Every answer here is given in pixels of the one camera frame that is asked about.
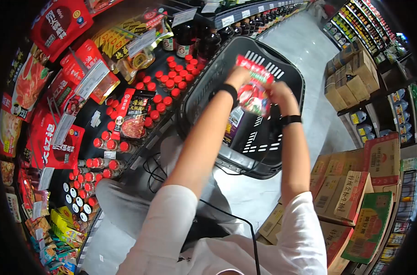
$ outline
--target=bottle label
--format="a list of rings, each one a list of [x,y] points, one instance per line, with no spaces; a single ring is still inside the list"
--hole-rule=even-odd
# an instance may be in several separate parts
[[[173,38],[163,40],[163,49],[165,51],[173,51]]]
[[[195,47],[195,44],[191,44],[188,46],[181,46],[179,44],[176,44],[176,55],[184,58],[186,55],[193,54],[193,49]]]

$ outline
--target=tiled floor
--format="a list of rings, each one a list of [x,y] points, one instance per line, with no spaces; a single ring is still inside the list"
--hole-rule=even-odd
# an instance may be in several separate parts
[[[338,49],[320,31],[308,12],[302,12],[277,26],[262,42],[290,60],[305,79],[302,119],[310,151],[311,165],[319,154],[355,149],[346,128],[323,94],[324,69]],[[267,180],[247,176],[228,176],[219,169],[213,171],[232,213],[249,220],[257,231],[273,210],[280,197],[282,173]],[[145,177],[139,178],[145,189]],[[245,234],[250,236],[247,225]],[[106,218],[96,232],[82,268],[90,275],[114,275],[135,240],[111,224]]]

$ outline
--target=red seasoning packet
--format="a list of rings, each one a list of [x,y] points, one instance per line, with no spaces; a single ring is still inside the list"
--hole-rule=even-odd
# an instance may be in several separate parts
[[[50,0],[32,23],[30,37],[54,62],[92,23],[83,1]]]

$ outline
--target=person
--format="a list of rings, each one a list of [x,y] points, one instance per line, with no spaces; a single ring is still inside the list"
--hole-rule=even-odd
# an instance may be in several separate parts
[[[238,91],[249,80],[248,70],[235,67],[225,84]],[[271,102],[278,104],[282,116],[300,115],[295,96],[284,82],[273,83],[269,88]],[[118,275],[256,274],[253,241],[245,236],[231,234],[223,238],[202,238],[192,248],[183,247],[198,201],[222,146],[232,106],[231,92],[220,90],[212,97],[187,136],[173,170],[150,206],[148,202],[122,193],[123,187],[113,185],[111,189],[118,190],[121,196],[119,201],[131,201],[131,206],[128,206],[132,207],[131,210],[122,218],[130,221],[131,225],[125,227],[123,224],[124,231],[130,233],[136,227],[134,224],[141,224],[144,220],[141,231],[131,234],[136,235],[136,242],[119,266]],[[325,242],[309,191],[310,160],[302,125],[298,122],[287,124],[282,133],[281,192],[285,212],[281,231],[276,235],[277,245],[257,242],[260,273],[326,274]],[[106,211],[111,206],[102,205],[101,201],[108,203],[106,196],[109,189],[100,191],[106,186],[110,185],[100,182],[96,195],[108,216]],[[134,200],[138,203],[137,208],[133,206]],[[135,212],[146,209],[145,217],[141,215],[139,220],[133,221]]]

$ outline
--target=black watch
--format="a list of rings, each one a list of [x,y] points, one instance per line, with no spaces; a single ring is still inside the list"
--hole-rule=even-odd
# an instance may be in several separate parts
[[[282,124],[282,128],[284,128],[285,126],[287,126],[290,123],[294,123],[294,122],[302,123],[302,117],[300,117],[298,115],[284,116],[280,119],[280,122]]]

